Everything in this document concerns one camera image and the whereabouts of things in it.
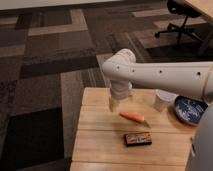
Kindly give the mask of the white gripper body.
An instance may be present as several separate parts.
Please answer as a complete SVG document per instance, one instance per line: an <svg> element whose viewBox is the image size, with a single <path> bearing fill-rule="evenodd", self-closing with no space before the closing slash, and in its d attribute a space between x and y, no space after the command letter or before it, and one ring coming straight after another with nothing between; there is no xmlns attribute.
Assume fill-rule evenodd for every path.
<svg viewBox="0 0 213 171"><path fill-rule="evenodd" d="M111 81L110 93L114 99L122 100L131 94L132 84L128 81Z"/></svg>

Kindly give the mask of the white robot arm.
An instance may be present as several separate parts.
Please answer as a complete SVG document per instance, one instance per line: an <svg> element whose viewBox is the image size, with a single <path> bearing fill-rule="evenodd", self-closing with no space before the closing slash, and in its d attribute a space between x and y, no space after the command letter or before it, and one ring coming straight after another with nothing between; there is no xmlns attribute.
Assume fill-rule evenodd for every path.
<svg viewBox="0 0 213 171"><path fill-rule="evenodd" d="M130 49L121 49L102 64L114 99L130 95L131 84L161 89L209 104L191 144L185 171L213 171L213 61L137 63Z"/></svg>

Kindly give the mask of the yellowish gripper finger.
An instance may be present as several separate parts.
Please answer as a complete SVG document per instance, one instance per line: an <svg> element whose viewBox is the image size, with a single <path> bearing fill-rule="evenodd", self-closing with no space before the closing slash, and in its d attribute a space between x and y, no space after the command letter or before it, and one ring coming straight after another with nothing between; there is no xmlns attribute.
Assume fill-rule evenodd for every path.
<svg viewBox="0 0 213 171"><path fill-rule="evenodd" d="M112 97L109 98L109 109L111 112L113 112L118 106L120 101L117 99L114 99Z"/></svg>

